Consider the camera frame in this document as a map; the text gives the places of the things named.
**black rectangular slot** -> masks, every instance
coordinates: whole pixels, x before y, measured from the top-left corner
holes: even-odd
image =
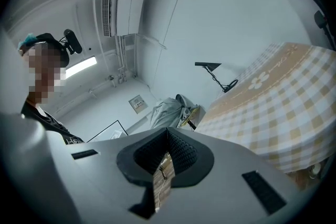
[[[242,174],[242,177],[270,215],[286,205],[257,171]]]
[[[97,151],[95,150],[89,150],[89,151],[82,151],[82,152],[78,152],[78,153],[73,153],[72,157],[74,159],[81,159],[81,158],[85,158],[85,157],[89,157],[92,155],[98,154]]]

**pipe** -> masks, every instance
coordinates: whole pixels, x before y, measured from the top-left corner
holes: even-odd
[[[125,65],[126,65],[126,70],[128,70],[125,38],[123,38],[123,52],[124,52],[124,62],[125,62]]]
[[[137,75],[137,63],[136,63],[136,56],[137,56],[137,53],[136,53],[136,43],[137,43],[137,35],[134,34],[134,75],[136,76]]]
[[[120,53],[120,57],[121,57],[121,64],[122,64],[122,68],[121,68],[121,78],[122,81],[125,82],[125,78],[124,78],[124,67],[125,67],[125,63],[124,63],[124,57],[122,54],[122,37],[119,36],[119,53]]]
[[[118,56],[118,61],[119,61],[119,67],[121,67],[121,61],[120,61],[120,57],[119,57],[119,48],[118,48],[118,39],[117,36],[114,36],[115,38],[115,43],[116,43],[116,51],[117,51],[117,56]]]
[[[115,55],[118,57],[117,53],[113,52],[113,50],[105,52],[105,56],[111,56],[111,55]]]
[[[126,68],[127,70],[127,63],[126,63],[126,58],[125,58],[125,49],[124,49],[124,38],[121,37],[121,49],[122,49],[122,59],[123,59],[123,62],[124,62],[124,68]]]
[[[133,48],[134,48],[134,45],[127,45],[126,46],[126,51],[132,50]],[[111,49],[111,50],[105,51],[104,54],[105,54],[105,56],[108,56],[108,55],[111,55],[111,54],[117,55],[117,50]]]
[[[73,9],[73,11],[74,11],[74,18],[75,18],[73,22],[75,23],[75,28],[78,32],[77,37],[79,37],[79,40],[81,41],[80,44],[82,44],[83,54],[84,54],[83,60],[84,60],[84,59],[87,58],[88,52],[86,50],[86,45],[85,45],[84,40],[83,40],[83,35],[82,35],[82,32],[81,32],[79,24],[78,24],[77,4],[75,4],[75,8]]]
[[[107,64],[107,61],[106,61],[106,58],[105,58],[105,55],[104,55],[104,51],[103,51],[103,46],[101,44],[101,40],[100,40],[100,36],[99,36],[98,23],[97,23],[97,12],[96,12],[96,0],[92,0],[92,9],[93,9],[93,20],[94,20],[94,24],[95,24],[94,26],[96,28],[96,34],[97,34],[97,38],[98,38],[98,42],[99,42],[100,51],[101,51],[101,54],[103,56],[108,75],[111,75],[111,71],[109,69],[109,65]]]
[[[111,80],[111,81],[112,81],[113,86],[116,88],[117,86],[115,85],[114,80]]]

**ceiling light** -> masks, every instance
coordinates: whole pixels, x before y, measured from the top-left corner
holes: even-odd
[[[76,65],[74,65],[73,67],[70,67],[69,69],[67,69],[66,71],[66,78],[70,78],[72,75],[78,73],[79,71],[82,71],[88,67],[91,67],[93,65],[95,65],[97,63],[95,56],[90,57],[89,59],[86,59],[83,62],[80,62]]]

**cable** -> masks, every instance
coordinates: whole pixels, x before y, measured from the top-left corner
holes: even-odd
[[[117,56],[118,56],[119,67],[121,67],[121,61],[120,61],[119,50],[118,50],[118,38],[117,38],[117,35],[114,35],[114,38],[115,38],[115,43],[116,43],[116,50],[117,50]]]
[[[120,59],[121,59],[121,79],[123,82],[125,82],[125,78],[124,78],[124,67],[125,67],[125,62],[124,62],[124,57],[123,57],[123,52],[122,52],[122,37],[118,36],[119,38],[119,54],[120,54]]]
[[[166,33],[165,33],[165,35],[164,35],[164,39],[163,39],[162,44],[164,44],[164,42],[166,41],[166,37],[167,37],[167,34],[168,34],[168,30],[169,30],[169,27],[170,27],[170,23],[172,22],[173,15],[174,15],[174,12],[175,12],[175,9],[176,9],[176,6],[177,6],[177,3],[178,3],[178,2],[179,2],[179,0],[176,0],[175,5],[174,5],[174,8],[173,8],[173,12],[171,13],[171,16],[170,16],[170,19],[169,19],[168,27],[166,28]]]
[[[124,53],[124,63],[125,63],[125,66],[126,66],[126,70],[128,70],[127,56],[126,56],[126,39],[125,38],[123,38],[122,48],[123,48],[123,53]]]
[[[222,89],[222,91],[223,92],[228,92],[229,90],[231,90],[236,84],[237,84],[237,82],[238,82],[238,80],[237,79],[235,79],[234,81],[232,81],[229,85],[225,85],[225,84],[221,84],[218,80],[217,80],[217,78],[216,78],[216,76],[209,70],[209,68],[207,67],[207,66],[202,66],[211,76],[212,76],[212,79],[214,80],[214,81],[216,81],[217,82],[217,84],[221,87],[221,89]]]
[[[124,42],[125,42],[124,38],[121,37],[122,59],[123,59],[123,62],[124,62],[124,68],[126,68],[126,70],[127,70],[127,63],[126,63],[126,59],[125,59],[125,46],[124,46]]]
[[[327,29],[327,24],[328,24],[327,18],[325,16],[323,16],[322,13],[318,10],[314,14],[314,20],[315,20],[316,25],[320,29],[323,29],[324,34],[327,36],[328,41],[329,41],[330,46],[332,47],[332,49],[336,50],[335,49],[335,43],[332,41],[331,35],[330,35],[330,33],[329,33],[328,29]]]
[[[134,75],[136,77],[137,75],[137,63],[136,63],[136,56],[137,56],[137,53],[136,53],[136,43],[137,43],[137,35],[134,34]]]
[[[164,183],[166,182],[166,179],[164,180],[164,182],[163,182],[163,184],[162,184],[162,187],[161,187],[161,189],[160,189],[160,191],[159,191],[159,194],[157,195],[157,199],[159,200],[159,204],[158,204],[158,207],[160,207],[160,198],[159,198],[159,196],[160,196],[160,193],[161,193],[161,191],[162,191],[162,189],[163,189],[163,186],[164,186]]]
[[[141,79],[139,79],[138,77],[136,77],[136,78],[133,78],[133,79],[135,79],[135,80],[137,80],[138,82],[140,82],[140,83],[142,83],[142,84],[146,85],[146,86],[148,87],[148,89],[149,89],[149,92],[151,93],[152,97],[154,97],[154,99],[155,99],[155,100],[157,100],[157,98],[154,96],[154,94],[153,94],[153,93],[152,93],[152,91],[151,91],[151,87],[149,87],[149,86],[148,86],[148,84],[146,84],[144,81],[142,81],[142,80],[141,80]]]

